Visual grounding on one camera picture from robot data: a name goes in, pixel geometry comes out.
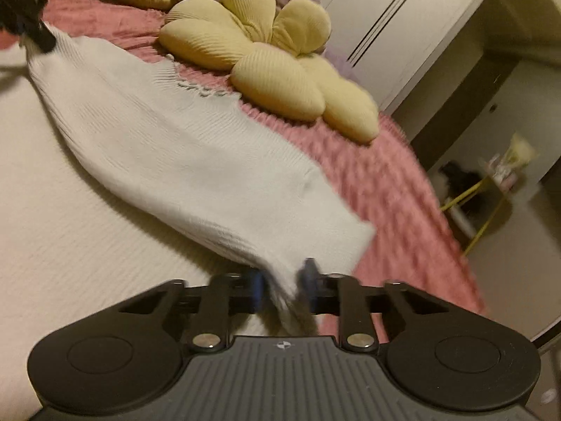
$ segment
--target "pink blanket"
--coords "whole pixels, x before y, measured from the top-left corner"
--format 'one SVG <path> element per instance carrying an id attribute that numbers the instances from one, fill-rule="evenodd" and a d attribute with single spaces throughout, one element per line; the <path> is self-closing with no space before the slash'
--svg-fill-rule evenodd
<path id="1" fill-rule="evenodd" d="M 164 14 L 99 0 L 49 0 L 44 19 L 72 36 L 104 38 L 146 60 L 165 54 L 156 43 Z M 180 74 L 229 88 L 227 75 L 183 65 Z M 471 311 L 484 305 L 467 260 L 438 209 L 425 172 L 393 120 L 380 116 L 380 136 L 357 146 L 319 121 L 294 125 L 246 102 L 242 109 L 295 144 L 323 168 L 342 198 L 378 233 L 354 275 L 364 285 L 402 280 Z M 322 333 L 334 333 L 327 319 Z"/>

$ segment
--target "red textured fabric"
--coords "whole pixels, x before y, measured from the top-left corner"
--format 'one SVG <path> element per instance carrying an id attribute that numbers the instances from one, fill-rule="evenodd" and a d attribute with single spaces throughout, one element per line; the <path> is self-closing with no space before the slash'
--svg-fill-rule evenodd
<path id="1" fill-rule="evenodd" d="M 146 61 L 165 51 L 157 44 L 163 13 L 99 0 L 49 0 L 44 19 L 71 36 L 106 39 Z M 181 66 L 182 77 L 229 88 L 228 75 Z M 402 280 L 473 312 L 484 304 L 425 172 L 399 127 L 380 116 L 380 135 L 357 146 L 327 127 L 296 125 L 242 101 L 242 109 L 316 160 L 333 188 L 377 235 L 354 275 L 364 285 Z M 322 333 L 334 333 L 328 318 Z"/>

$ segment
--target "knit sweater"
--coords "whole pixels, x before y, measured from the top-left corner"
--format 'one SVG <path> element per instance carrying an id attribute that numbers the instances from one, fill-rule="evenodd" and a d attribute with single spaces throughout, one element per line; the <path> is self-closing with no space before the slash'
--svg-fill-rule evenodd
<path id="1" fill-rule="evenodd" d="M 5 421 L 37 409 L 25 361 L 52 330 L 170 278 L 242 270 L 234 261 L 266 270 L 285 327 L 299 330 L 304 258 L 349 273 L 372 236 L 238 96 L 181 86 L 171 61 L 55 33 L 51 54 L 28 44 L 31 81 L 20 49 L 0 55 Z M 242 329 L 264 332 L 259 318 Z"/>

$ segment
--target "black object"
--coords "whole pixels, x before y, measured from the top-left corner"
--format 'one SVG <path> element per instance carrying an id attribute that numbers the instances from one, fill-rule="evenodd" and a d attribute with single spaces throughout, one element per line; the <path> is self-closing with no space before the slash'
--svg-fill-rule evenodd
<path id="1" fill-rule="evenodd" d="M 259 271 L 206 287 L 170 281 L 57 330 L 27 371 L 36 421 L 416 420 L 535 418 L 522 407 L 540 372 L 517 332 L 405 283 L 361 286 L 308 260 L 301 300 L 339 316 L 333 337 L 235 337 L 257 313 Z M 370 313 L 381 313 L 379 344 Z"/>
<path id="2" fill-rule="evenodd" d="M 41 20 L 47 0 L 0 0 L 0 29 L 14 35 L 27 35 L 43 52 L 56 45 L 54 35 Z"/>
<path id="3" fill-rule="evenodd" d="M 456 161 L 448 161 L 438 168 L 438 172 L 448 179 L 448 195 L 457 198 L 459 195 L 473 187 L 483 178 L 477 171 L 464 171 Z M 483 205 L 481 193 L 477 193 L 471 199 L 463 203 L 460 208 L 466 215 L 476 214 Z"/>

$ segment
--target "metal screw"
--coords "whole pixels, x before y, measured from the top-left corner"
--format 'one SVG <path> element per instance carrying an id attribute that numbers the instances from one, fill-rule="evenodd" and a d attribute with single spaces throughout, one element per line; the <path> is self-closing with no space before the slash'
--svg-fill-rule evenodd
<path id="1" fill-rule="evenodd" d="M 347 343 L 357 348 L 368 348 L 374 344 L 374 337 L 368 334 L 352 334 L 347 337 Z"/>
<path id="2" fill-rule="evenodd" d="M 193 337 L 193 345 L 201 348 L 213 348 L 220 343 L 220 337 L 216 334 L 204 333 Z"/>

